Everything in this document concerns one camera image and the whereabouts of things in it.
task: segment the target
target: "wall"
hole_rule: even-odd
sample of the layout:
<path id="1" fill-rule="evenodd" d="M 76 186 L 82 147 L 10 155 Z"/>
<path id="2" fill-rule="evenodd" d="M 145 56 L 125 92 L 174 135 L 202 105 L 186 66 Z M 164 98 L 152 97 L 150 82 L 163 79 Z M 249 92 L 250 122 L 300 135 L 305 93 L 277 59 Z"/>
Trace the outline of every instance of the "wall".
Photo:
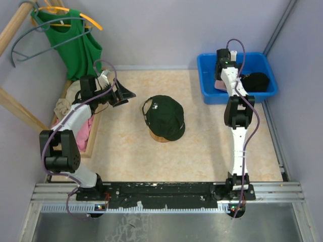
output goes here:
<path id="1" fill-rule="evenodd" d="M 323 224 L 322 9 L 321 0 L 299 1 L 268 56 L 279 86 L 271 113 L 291 177 L 301 182 L 317 227 Z"/>
<path id="2" fill-rule="evenodd" d="M 2 1 L 0 31 L 18 9 L 19 2 Z M 16 62 L 16 68 L 9 59 L 13 42 L 31 27 L 28 17 L 0 57 L 0 86 L 49 126 L 66 79 L 61 59 L 55 51 L 49 51 L 26 62 Z M 34 32 L 19 42 L 15 50 L 33 54 L 47 47 L 45 35 Z M 45 176 L 40 166 L 38 134 L 2 106 L 0 134 L 0 237 L 3 242 L 13 242 L 19 237 L 34 185 L 43 182 Z"/>
<path id="3" fill-rule="evenodd" d="M 262 52 L 287 0 L 64 0 L 103 26 L 93 35 L 119 69 L 193 68 L 233 37 Z"/>

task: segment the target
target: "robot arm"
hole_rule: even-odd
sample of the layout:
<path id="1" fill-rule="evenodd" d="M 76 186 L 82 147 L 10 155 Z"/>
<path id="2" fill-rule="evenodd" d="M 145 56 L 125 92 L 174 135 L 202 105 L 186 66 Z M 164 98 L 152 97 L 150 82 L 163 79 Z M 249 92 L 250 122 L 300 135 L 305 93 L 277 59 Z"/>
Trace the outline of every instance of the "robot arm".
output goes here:
<path id="1" fill-rule="evenodd" d="M 249 188 L 248 170 L 245 165 L 242 170 L 243 150 L 248 126 L 252 120 L 252 109 L 242 100 L 235 88 L 254 106 L 254 97 L 249 96 L 244 90 L 240 77 L 238 77 L 238 66 L 235 60 L 236 51 L 229 52 L 228 49 L 217 50 L 216 79 L 222 80 L 229 94 L 229 101 L 225 110 L 225 124 L 231 128 L 233 136 L 233 162 L 229 171 L 227 183 L 231 191 L 241 190 L 241 181 L 244 178 L 244 190 Z"/>
<path id="2" fill-rule="evenodd" d="M 116 107 L 129 102 L 128 99 L 136 95 L 116 80 L 116 91 L 105 93 L 111 88 L 111 84 L 106 77 L 107 71 L 102 72 L 98 77 L 98 82 L 103 89 L 96 91 L 96 83 L 94 76 L 83 76 L 80 79 L 80 99 L 76 99 L 69 113 L 51 130 L 42 131 L 39 135 L 40 150 L 43 152 L 46 142 L 54 130 L 59 130 L 49 143 L 49 147 L 45 151 L 44 165 L 47 170 L 53 173 L 60 173 L 73 177 L 79 183 L 80 189 L 87 189 L 88 192 L 100 196 L 101 179 L 98 174 L 90 171 L 81 163 L 81 155 L 77 147 L 75 137 L 83 124 L 95 113 L 99 104 L 109 103 Z M 54 149 L 61 145 L 61 150 Z"/>

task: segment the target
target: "floor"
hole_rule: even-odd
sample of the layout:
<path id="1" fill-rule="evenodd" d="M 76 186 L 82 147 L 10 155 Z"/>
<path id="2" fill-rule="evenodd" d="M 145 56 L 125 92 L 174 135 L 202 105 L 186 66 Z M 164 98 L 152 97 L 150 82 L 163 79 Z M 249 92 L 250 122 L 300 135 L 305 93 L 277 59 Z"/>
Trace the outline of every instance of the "floor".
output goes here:
<path id="1" fill-rule="evenodd" d="M 250 204 L 241 219 L 226 214 L 105 214 L 80 221 L 41 213 L 33 242 L 301 242 L 291 204 Z"/>
<path id="2" fill-rule="evenodd" d="M 120 71 L 118 80 L 137 97 L 102 112 L 92 157 L 82 159 L 89 169 L 104 181 L 225 181 L 233 147 L 223 120 L 226 106 L 203 102 L 198 71 Z M 186 130 L 177 141 L 159 143 L 149 135 L 141 105 L 158 94 L 171 96 L 184 108 Z M 250 180 L 282 181 L 262 106 L 255 108 L 260 128 L 246 153 Z M 255 126 L 254 116 L 249 134 Z"/>

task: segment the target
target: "gray floor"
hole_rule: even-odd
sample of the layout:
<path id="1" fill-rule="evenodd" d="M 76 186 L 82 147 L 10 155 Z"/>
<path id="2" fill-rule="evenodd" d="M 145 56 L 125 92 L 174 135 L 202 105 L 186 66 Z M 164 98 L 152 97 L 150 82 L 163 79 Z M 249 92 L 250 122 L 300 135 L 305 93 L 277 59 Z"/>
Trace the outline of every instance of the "gray floor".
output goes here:
<path id="1" fill-rule="evenodd" d="M 302 241 L 290 204 L 249 204 L 245 215 L 105 214 L 79 221 L 68 214 L 40 215 L 33 242 Z"/>

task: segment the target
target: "pink object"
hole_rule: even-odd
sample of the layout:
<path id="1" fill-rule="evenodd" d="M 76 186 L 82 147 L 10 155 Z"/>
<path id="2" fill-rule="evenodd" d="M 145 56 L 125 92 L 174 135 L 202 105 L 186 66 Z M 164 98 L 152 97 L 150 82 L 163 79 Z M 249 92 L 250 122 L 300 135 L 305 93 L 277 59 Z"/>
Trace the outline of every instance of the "pink object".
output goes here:
<path id="1" fill-rule="evenodd" d="M 224 81 L 222 80 L 216 80 L 216 83 L 214 85 L 216 89 L 219 89 L 221 91 L 227 91 L 226 85 L 224 84 Z"/>
<path id="2" fill-rule="evenodd" d="M 90 131 L 93 123 L 93 118 L 94 116 L 89 118 L 76 135 L 76 144 L 77 144 L 77 147 L 79 148 L 79 151 L 85 152 L 86 150 L 87 141 L 89 139 L 89 135 L 90 135 Z M 53 126 L 57 125 L 59 122 L 60 120 L 57 119 L 56 123 Z"/>

